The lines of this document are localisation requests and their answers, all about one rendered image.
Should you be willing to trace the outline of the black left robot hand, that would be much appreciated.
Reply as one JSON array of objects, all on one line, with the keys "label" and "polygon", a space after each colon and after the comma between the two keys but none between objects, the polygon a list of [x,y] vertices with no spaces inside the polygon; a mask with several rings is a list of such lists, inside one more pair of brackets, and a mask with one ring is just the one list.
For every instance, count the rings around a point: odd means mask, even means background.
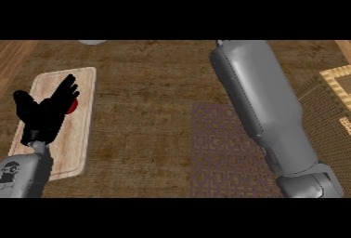
[{"label": "black left robot hand", "polygon": [[41,141],[49,144],[57,136],[66,113],[79,95],[74,77],[69,74],[51,96],[39,103],[23,90],[13,92],[16,115],[24,124],[20,143],[27,146]]}]

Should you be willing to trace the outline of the brown wicker basket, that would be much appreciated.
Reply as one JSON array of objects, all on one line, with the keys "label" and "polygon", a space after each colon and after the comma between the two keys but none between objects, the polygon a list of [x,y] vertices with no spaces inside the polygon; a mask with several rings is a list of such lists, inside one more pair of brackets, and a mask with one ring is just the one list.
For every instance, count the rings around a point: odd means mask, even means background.
[{"label": "brown wicker basket", "polygon": [[302,127],[351,198],[351,65],[319,72],[296,89]]}]

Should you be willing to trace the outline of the red round fruit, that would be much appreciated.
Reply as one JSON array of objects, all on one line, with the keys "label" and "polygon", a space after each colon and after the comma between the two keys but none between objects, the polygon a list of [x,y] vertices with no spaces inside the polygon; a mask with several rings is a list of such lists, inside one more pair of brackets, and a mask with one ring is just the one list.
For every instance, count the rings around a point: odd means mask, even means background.
[{"label": "red round fruit", "polygon": [[77,106],[77,100],[74,99],[70,106],[69,106],[66,114],[70,114],[74,111],[76,106]]}]

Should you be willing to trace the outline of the pale wooden cutting board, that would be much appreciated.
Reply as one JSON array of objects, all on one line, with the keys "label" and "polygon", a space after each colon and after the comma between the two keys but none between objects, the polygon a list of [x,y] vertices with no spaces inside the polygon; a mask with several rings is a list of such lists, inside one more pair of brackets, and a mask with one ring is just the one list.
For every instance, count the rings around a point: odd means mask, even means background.
[{"label": "pale wooden cutting board", "polygon": [[94,67],[69,69],[57,72],[41,73],[35,76],[29,96],[23,102],[39,103],[46,99],[67,75],[74,77],[79,95],[72,105],[54,141],[48,145],[52,166],[48,180],[66,179],[77,176],[86,164],[88,158],[88,134],[91,126],[91,113],[94,108],[94,89],[97,72]]}]

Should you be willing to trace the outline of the pale grey round object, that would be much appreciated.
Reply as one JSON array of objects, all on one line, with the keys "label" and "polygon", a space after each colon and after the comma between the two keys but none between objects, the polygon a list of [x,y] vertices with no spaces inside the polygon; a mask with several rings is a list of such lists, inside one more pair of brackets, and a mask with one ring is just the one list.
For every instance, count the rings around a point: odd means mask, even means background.
[{"label": "pale grey round object", "polygon": [[95,46],[98,44],[103,44],[107,40],[77,40],[77,42],[88,46]]}]

